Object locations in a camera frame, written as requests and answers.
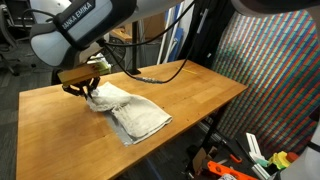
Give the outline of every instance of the colorful curtain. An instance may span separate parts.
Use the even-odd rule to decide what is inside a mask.
[[[309,114],[320,104],[320,47],[306,11],[268,18],[235,13],[212,69],[249,88],[234,99],[218,129],[250,132],[272,151],[304,149],[315,130]]]

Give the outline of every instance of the folded cloth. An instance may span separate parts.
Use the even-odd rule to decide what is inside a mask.
[[[134,144],[151,136],[172,120],[169,114],[152,101],[129,94],[109,82],[94,90],[92,99],[88,98],[87,103],[93,111],[111,110],[126,132],[135,137]]]

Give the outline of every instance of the black cable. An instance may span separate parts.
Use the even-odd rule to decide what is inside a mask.
[[[106,43],[106,45],[108,46],[118,46],[118,47],[132,47],[132,46],[141,46],[144,44],[148,44],[156,39],[158,39],[160,36],[162,36],[163,34],[165,34],[166,32],[168,32],[170,29],[172,29],[174,27],[175,24],[177,24],[182,17],[191,9],[191,7],[195,4],[195,0],[192,1],[192,3],[183,11],[183,13],[181,13],[181,15],[167,28],[165,29],[162,33],[158,34],[157,36],[155,36],[154,38],[145,41],[145,42],[141,42],[141,43],[137,43],[137,44],[112,44],[112,43]]]
[[[138,81],[143,81],[146,83],[152,83],[152,84],[164,84],[164,83],[168,83],[170,81],[172,81],[179,73],[180,71],[183,69],[184,65],[186,64],[186,62],[188,61],[189,56],[191,55],[192,49],[195,45],[196,39],[197,39],[198,35],[195,36],[193,43],[191,45],[190,51],[188,52],[186,58],[184,59],[182,65],[180,66],[180,68],[178,69],[178,71],[169,79],[165,80],[165,81],[161,81],[161,80],[157,80],[154,78],[146,78],[146,77],[135,77],[132,76],[130,73],[128,73],[123,67],[122,65],[118,62],[118,60],[116,60],[114,53],[112,52],[112,50],[109,48],[109,46],[106,44],[105,48],[110,52],[111,56],[115,59],[116,63],[118,64],[118,66],[121,68],[121,70],[128,75],[130,78],[138,80]]]
[[[26,27],[26,23],[25,23],[25,16],[27,13],[31,13],[31,12],[36,12],[36,13],[41,13],[41,14],[45,14],[45,15],[48,15],[48,16],[51,16],[52,18],[55,16],[54,14],[51,14],[49,12],[45,12],[45,11],[41,11],[41,10],[38,10],[38,9],[27,9],[25,11],[23,11],[22,13],[22,16],[21,16],[21,21],[22,21],[22,27],[25,31],[28,31],[27,30],[27,27]]]
[[[180,72],[181,70],[183,69],[183,67],[185,66],[186,62],[188,61],[189,59],[189,56],[191,55],[192,51],[193,51],[193,48],[194,48],[194,45],[196,44],[196,41],[198,39],[198,36],[202,30],[202,27],[203,27],[203,24],[204,24],[204,21],[208,15],[208,12],[209,12],[209,9],[206,8],[204,10],[204,13],[203,13],[203,16],[202,16],[202,19],[200,21],[200,24],[198,25],[198,30],[197,30],[197,33],[196,33],[196,36],[194,37],[193,41],[192,41],[192,45],[191,45],[191,48],[186,56],[186,58],[184,59],[182,65],[180,66],[180,68],[178,69],[178,71],[169,79],[165,80],[165,81],[161,81],[161,80],[157,80],[157,79],[154,79],[154,78],[148,78],[148,77],[135,77],[135,76],[132,76],[130,73],[128,73],[123,67],[122,65],[116,60],[115,58],[115,55],[113,54],[113,52],[111,51],[111,49],[109,48],[108,46],[108,43],[105,43],[105,47],[106,49],[110,52],[110,54],[113,56],[113,58],[116,60],[117,64],[119,65],[119,67],[121,68],[121,70],[126,74],[128,75],[129,77],[135,79],[135,80],[138,80],[138,81],[142,81],[142,82],[145,82],[145,83],[153,83],[153,84],[164,84],[164,83],[168,83],[170,81],[172,81]]]

